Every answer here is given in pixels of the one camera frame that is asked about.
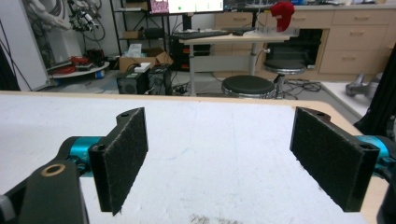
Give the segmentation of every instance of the chair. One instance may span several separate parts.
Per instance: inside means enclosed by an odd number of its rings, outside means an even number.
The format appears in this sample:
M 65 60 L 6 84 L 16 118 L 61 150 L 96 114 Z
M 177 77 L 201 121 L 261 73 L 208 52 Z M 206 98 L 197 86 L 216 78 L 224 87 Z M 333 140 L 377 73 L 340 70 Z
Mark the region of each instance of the chair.
M 268 60 L 264 63 L 264 69 L 268 72 L 276 73 L 274 80 L 276 85 L 275 98 L 283 99 L 283 84 L 285 76 L 300 75 L 305 72 L 305 65 L 289 60 Z
M 224 93 L 239 98 L 272 99 L 275 96 L 275 85 L 262 77 L 235 76 L 222 81 Z

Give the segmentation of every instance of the black round stool seat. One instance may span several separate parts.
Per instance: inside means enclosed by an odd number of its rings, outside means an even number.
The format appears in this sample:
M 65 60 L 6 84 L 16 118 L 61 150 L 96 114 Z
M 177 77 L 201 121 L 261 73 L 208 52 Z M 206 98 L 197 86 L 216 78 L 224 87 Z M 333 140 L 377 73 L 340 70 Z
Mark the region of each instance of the black round stool seat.
M 264 63 L 265 70 L 280 75 L 299 75 L 305 71 L 305 65 L 289 60 L 268 60 Z
M 235 76 L 223 80 L 221 89 L 229 95 L 250 98 L 273 98 L 275 85 L 262 77 Z

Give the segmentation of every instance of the computer monitor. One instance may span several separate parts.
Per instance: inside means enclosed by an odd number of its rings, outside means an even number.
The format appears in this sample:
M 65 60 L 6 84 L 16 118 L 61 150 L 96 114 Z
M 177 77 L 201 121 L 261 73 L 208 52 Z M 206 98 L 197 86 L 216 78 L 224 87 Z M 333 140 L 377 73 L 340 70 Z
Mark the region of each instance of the computer monitor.
M 147 0 L 151 15 L 183 15 L 183 29 L 191 28 L 191 15 L 224 10 L 224 0 Z

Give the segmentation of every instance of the desk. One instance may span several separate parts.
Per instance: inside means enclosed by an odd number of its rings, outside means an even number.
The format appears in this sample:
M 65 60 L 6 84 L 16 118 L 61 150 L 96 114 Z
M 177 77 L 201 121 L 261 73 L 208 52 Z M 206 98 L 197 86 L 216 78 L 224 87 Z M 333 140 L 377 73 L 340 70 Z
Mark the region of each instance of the desk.
M 69 136 L 107 135 L 119 113 L 146 108 L 148 155 L 122 214 L 101 213 L 93 179 L 80 179 L 91 223 L 375 223 L 387 187 L 376 179 L 364 213 L 344 213 L 297 162 L 295 106 L 359 133 L 319 102 L 3 91 L 0 105 L 0 193 Z
M 190 46 L 190 82 L 191 96 L 196 96 L 194 73 L 195 72 L 214 72 L 214 71 L 244 71 L 248 70 L 249 74 L 254 76 L 254 66 L 257 58 L 258 43 L 283 42 L 290 37 L 286 35 L 268 35 L 268 36 L 236 36 L 222 35 L 207 38 L 179 40 L 180 43 Z M 232 55 L 232 56 L 194 56 L 194 45 L 207 44 L 242 44 L 251 43 L 249 55 Z

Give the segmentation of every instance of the keyboard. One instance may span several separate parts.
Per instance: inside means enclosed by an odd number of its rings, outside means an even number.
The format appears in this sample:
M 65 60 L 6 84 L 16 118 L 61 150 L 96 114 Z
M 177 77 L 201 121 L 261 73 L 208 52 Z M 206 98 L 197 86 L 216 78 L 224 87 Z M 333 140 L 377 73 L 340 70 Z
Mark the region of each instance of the keyboard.
M 204 38 L 204 37 L 212 37 L 219 35 L 229 35 L 230 32 L 226 31 L 209 31 L 209 32 L 192 32 L 192 33 L 177 33 L 174 34 L 174 37 L 177 39 L 196 39 L 196 38 Z

